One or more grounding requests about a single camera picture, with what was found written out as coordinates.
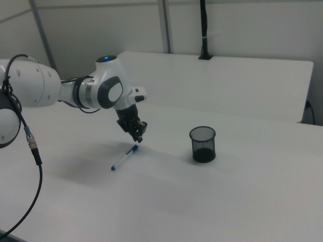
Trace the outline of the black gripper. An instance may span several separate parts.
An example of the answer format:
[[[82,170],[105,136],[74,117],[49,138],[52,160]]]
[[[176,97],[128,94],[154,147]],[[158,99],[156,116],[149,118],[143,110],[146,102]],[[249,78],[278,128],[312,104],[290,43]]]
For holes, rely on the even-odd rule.
[[[118,116],[117,124],[125,133],[129,133],[135,142],[141,143],[143,141],[142,136],[147,129],[147,123],[140,121],[137,106],[131,105],[128,108],[116,110],[116,113]]]

